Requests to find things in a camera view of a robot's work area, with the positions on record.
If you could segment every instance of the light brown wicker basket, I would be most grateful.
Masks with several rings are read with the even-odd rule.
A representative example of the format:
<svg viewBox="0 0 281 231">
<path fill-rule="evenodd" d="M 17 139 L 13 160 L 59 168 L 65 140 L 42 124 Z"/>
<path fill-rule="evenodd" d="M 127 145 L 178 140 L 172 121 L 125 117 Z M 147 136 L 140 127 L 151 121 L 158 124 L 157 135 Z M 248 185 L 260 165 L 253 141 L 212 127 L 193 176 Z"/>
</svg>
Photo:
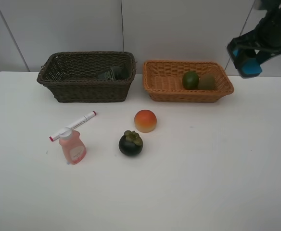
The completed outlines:
<svg viewBox="0 0 281 231">
<path fill-rule="evenodd" d="M 182 77 L 195 71 L 201 78 L 213 74 L 215 90 L 185 90 Z M 214 103 L 233 93 L 233 85 L 224 69 L 214 62 L 146 61 L 143 66 L 143 85 L 151 99 L 161 102 Z"/>
</svg>

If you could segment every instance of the wicker basket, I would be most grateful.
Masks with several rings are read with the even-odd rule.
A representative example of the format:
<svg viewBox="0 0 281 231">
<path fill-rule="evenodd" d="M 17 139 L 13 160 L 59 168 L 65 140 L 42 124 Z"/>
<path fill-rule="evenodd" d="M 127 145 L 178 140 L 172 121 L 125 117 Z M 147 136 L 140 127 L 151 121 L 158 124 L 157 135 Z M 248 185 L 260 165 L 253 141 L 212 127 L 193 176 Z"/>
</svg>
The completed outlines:
<svg viewBox="0 0 281 231">
<path fill-rule="evenodd" d="M 126 68 L 129 78 L 100 80 L 97 75 L 111 66 Z M 61 52 L 50 56 L 37 81 L 61 103 L 121 102 L 136 72 L 131 53 L 115 51 Z"/>
<path fill-rule="evenodd" d="M 201 78 L 211 73 L 216 90 L 185 90 L 182 77 L 195 71 Z M 143 67 L 143 85 L 154 101 L 214 103 L 234 89 L 224 69 L 214 62 L 147 61 Z"/>
</svg>

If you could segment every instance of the basket rim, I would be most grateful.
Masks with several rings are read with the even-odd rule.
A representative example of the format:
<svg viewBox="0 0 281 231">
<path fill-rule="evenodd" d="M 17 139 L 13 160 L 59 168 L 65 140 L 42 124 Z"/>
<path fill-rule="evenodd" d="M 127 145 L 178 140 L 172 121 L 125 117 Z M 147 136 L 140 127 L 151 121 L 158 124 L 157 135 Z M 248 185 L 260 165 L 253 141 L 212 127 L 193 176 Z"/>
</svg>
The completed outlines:
<svg viewBox="0 0 281 231">
<path fill-rule="evenodd" d="M 227 84 L 229 85 L 230 89 L 229 90 L 157 90 L 154 88 L 149 87 L 148 83 L 147 83 L 147 79 L 149 78 L 147 76 L 147 65 L 150 63 L 173 63 L 173 64 L 178 64 L 178 63 L 199 63 L 199 64 L 211 64 L 211 65 L 216 65 L 219 70 L 222 72 L 222 74 L 225 77 L 225 80 L 227 82 Z M 230 95 L 234 92 L 234 87 L 232 82 L 230 81 L 230 79 L 228 78 L 228 75 L 225 73 L 225 70 L 223 69 L 223 67 L 216 63 L 216 62 L 212 62 L 212 61 L 180 61 L 180 60 L 147 60 L 146 62 L 144 62 L 143 65 L 143 85 L 145 90 L 148 93 L 155 93 L 155 94 L 186 94 L 186 95 L 207 95 L 207 96 L 216 96 L 216 95 Z"/>
<path fill-rule="evenodd" d="M 130 57 L 130 61 L 132 62 L 132 72 L 129 78 L 127 79 L 119 79 L 119 80 L 104 80 L 104 79 L 70 79 L 70 80 L 45 80 L 43 79 L 44 74 L 46 73 L 46 70 L 51 65 L 51 62 L 56 58 L 56 56 L 70 56 L 70 55 L 88 55 L 88 54 L 124 54 Z M 107 84 L 107 85 L 125 85 L 128 83 L 132 83 L 136 74 L 136 64 L 135 64 L 135 58 L 134 55 L 130 52 L 126 51 L 73 51 L 73 52 L 57 52 L 52 54 L 46 63 L 41 66 L 41 70 L 38 73 L 37 82 L 42 85 L 93 85 L 93 84 Z"/>
</svg>

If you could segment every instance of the dark brown wicker basket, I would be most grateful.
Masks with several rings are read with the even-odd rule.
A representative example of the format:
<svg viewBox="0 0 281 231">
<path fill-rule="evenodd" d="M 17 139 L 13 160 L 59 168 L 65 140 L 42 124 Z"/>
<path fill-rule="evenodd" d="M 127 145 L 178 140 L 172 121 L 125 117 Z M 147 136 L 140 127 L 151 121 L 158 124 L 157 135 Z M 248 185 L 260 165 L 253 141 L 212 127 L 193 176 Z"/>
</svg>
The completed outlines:
<svg viewBox="0 0 281 231">
<path fill-rule="evenodd" d="M 97 79 L 100 72 L 111 66 L 126 68 L 129 77 Z M 135 73 L 135 59 L 129 52 L 61 52 L 49 57 L 37 81 L 61 103 L 110 103 L 126 99 Z"/>
</svg>

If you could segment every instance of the green lime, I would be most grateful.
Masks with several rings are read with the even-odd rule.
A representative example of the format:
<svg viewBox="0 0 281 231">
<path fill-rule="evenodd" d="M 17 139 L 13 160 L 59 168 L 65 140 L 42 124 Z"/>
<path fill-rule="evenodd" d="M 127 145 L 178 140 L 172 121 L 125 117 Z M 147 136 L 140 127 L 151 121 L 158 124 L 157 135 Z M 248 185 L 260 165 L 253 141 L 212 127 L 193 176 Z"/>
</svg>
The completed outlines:
<svg viewBox="0 0 281 231">
<path fill-rule="evenodd" d="M 182 85 L 186 90 L 197 89 L 199 82 L 198 74 L 194 71 L 189 71 L 182 78 Z"/>
<path fill-rule="evenodd" d="M 216 81 L 212 74 L 205 74 L 199 79 L 199 90 L 214 90 L 216 88 Z"/>
</svg>

